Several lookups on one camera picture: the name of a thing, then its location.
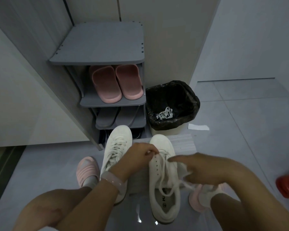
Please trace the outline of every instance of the wristband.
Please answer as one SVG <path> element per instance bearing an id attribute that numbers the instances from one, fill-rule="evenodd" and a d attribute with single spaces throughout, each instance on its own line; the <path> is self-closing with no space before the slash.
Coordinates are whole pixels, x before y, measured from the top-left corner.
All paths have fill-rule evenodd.
<path id="1" fill-rule="evenodd" d="M 101 179 L 105 179 L 106 181 L 114 185 L 119 190 L 120 195 L 125 195 L 126 187 L 124 183 L 119 178 L 117 178 L 114 174 L 112 174 L 111 172 L 105 171 L 102 173 Z"/>

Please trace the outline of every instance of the white shoelace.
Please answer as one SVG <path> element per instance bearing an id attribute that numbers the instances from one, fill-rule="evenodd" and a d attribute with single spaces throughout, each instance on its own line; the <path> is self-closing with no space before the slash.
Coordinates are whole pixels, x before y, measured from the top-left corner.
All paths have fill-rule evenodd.
<path id="1" fill-rule="evenodd" d="M 165 109 L 165 111 L 163 112 L 160 112 L 158 115 L 156 115 L 156 118 L 160 118 L 161 120 L 163 119 L 168 119 L 168 118 L 172 118 L 173 117 L 173 114 L 172 114 L 172 109 L 167 107 Z"/>
<path id="2" fill-rule="evenodd" d="M 127 141 L 123 137 L 116 137 L 111 144 L 111 150 L 108 155 L 108 162 L 106 164 L 106 171 L 116 164 L 123 156 L 123 150 Z"/>
<path id="3" fill-rule="evenodd" d="M 168 159 L 170 158 L 170 155 L 168 152 L 164 151 L 164 150 L 159 150 L 160 152 L 160 156 L 163 159 L 163 166 L 162 166 L 162 177 L 161 177 L 161 181 L 160 181 L 160 185 L 158 186 L 158 190 L 160 191 L 160 193 L 163 196 L 169 197 L 173 194 L 174 190 L 177 189 L 181 184 L 183 184 L 185 187 L 194 190 L 195 188 L 190 186 L 188 183 L 179 180 L 179 179 L 175 179 L 176 178 L 176 174 L 177 174 L 177 167 L 172 166 L 171 162 L 168 162 Z M 168 181 L 167 181 L 167 187 L 171 188 L 170 193 L 169 194 L 165 194 L 163 192 L 162 189 L 162 183 L 165 179 L 165 174 L 168 174 Z"/>

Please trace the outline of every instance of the shoe rack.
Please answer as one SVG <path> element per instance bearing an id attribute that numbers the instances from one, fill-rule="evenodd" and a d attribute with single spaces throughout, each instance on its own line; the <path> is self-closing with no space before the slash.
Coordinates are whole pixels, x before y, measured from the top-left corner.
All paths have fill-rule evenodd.
<path id="1" fill-rule="evenodd" d="M 146 125 L 145 115 L 145 77 L 144 40 L 141 22 L 88 22 L 75 25 L 66 36 L 50 63 L 65 66 L 73 77 L 81 93 L 80 105 L 91 108 L 96 115 L 100 109 L 108 107 L 141 106 L 130 128 Z M 78 73 L 76 67 L 92 65 L 136 64 L 143 86 L 143 96 L 128 100 L 124 96 L 116 103 L 104 103 L 98 96 L 88 74 L 88 69 Z M 116 122 L 108 128 L 114 129 Z"/>

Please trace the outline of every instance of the tile floor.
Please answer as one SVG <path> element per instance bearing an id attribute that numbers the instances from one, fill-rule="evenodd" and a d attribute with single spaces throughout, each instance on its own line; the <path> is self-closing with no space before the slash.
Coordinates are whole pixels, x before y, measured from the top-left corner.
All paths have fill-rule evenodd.
<path id="1" fill-rule="evenodd" d="M 245 164 L 289 210 L 289 200 L 275 187 L 275 179 L 289 173 L 289 93 L 274 79 L 199 82 L 194 91 L 201 107 L 190 123 L 208 125 L 210 131 L 185 129 L 182 134 L 192 135 L 199 152 Z M 0 230 L 11 230 L 23 206 L 37 195 L 77 188 L 75 167 L 87 155 L 102 163 L 102 152 L 89 142 L 28 146 L 0 200 Z M 156 225 L 148 196 L 130 196 L 114 208 L 106 230 L 221 230 L 212 212 L 193 211 L 187 197 L 182 191 L 172 224 Z"/>

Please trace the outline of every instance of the paper scrap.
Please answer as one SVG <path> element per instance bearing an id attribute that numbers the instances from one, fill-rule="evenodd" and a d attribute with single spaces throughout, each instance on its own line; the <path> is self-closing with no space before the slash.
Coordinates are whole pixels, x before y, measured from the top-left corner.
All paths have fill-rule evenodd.
<path id="1" fill-rule="evenodd" d="M 194 125 L 194 124 L 188 124 L 188 129 L 189 130 L 197 130 L 197 131 L 209 131 L 210 128 L 207 125 Z"/>

